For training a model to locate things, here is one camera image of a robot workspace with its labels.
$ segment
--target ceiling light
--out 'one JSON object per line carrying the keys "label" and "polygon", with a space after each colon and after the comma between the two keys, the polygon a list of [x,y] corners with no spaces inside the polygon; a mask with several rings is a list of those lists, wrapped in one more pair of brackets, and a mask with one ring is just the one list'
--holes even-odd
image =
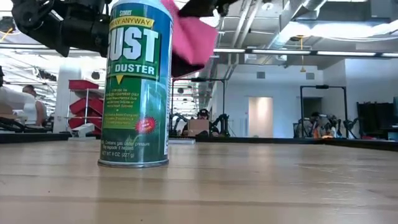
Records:
{"label": "ceiling light", "polygon": [[367,2],[368,0],[328,0],[331,2]]}
{"label": "ceiling light", "polygon": [[276,55],[309,55],[311,51],[309,50],[256,50],[253,49],[254,54],[276,54]]}
{"label": "ceiling light", "polygon": [[11,0],[2,0],[0,11],[11,11],[12,7],[13,7],[13,3]]}
{"label": "ceiling light", "polygon": [[214,53],[244,53],[245,49],[214,49]]}
{"label": "ceiling light", "polygon": [[398,53],[383,53],[381,54],[382,57],[398,57]]}
{"label": "ceiling light", "polygon": [[328,52],[328,51],[318,51],[318,55],[327,56],[359,56],[359,57],[371,57],[375,56],[374,52]]}
{"label": "ceiling light", "polygon": [[274,7],[274,4],[272,2],[267,2],[261,6],[261,9],[268,11],[268,10],[271,10],[273,7]]}

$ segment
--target wooden table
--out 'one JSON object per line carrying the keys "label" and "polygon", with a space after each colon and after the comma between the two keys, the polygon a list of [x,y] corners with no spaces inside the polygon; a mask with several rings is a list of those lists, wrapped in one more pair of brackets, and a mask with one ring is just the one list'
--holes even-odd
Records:
{"label": "wooden table", "polygon": [[174,145],[170,165],[97,166],[99,141],[0,145],[0,223],[397,223],[398,153]]}

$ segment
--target yellow label banner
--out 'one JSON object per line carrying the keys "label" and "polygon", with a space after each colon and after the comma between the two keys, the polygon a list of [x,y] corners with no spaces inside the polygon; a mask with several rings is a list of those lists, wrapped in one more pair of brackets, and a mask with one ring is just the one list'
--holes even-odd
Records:
{"label": "yellow label banner", "polygon": [[148,19],[141,16],[123,16],[112,20],[109,24],[109,29],[111,30],[119,26],[143,26],[152,28],[154,22],[155,20],[153,19]]}

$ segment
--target compressed air duster can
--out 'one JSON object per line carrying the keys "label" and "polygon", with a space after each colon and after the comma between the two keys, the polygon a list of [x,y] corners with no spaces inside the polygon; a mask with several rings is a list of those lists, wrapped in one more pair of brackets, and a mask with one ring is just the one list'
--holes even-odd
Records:
{"label": "compressed air duster can", "polygon": [[168,163],[172,26],[160,0],[112,7],[100,165]]}

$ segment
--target laboratory room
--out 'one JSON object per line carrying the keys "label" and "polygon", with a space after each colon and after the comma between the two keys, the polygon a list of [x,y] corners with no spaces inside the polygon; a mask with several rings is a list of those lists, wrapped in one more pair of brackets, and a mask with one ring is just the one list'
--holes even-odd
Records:
{"label": "laboratory room", "polygon": [[396,224],[398,2],[1,0],[0,223]]}

